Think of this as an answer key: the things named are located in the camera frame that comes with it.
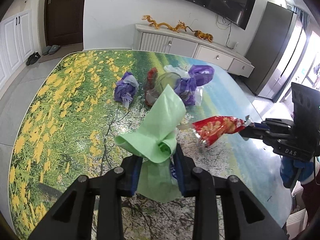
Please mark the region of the blue white gloved right hand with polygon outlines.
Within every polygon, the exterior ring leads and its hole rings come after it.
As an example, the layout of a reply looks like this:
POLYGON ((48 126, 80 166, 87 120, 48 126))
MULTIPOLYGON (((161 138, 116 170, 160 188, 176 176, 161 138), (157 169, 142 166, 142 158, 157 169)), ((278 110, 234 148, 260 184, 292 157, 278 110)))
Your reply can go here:
POLYGON ((319 162, 315 158, 309 162, 294 160, 289 157, 281 158, 280 176, 285 188, 295 187, 299 181, 302 185, 312 182, 319 172, 319 162))

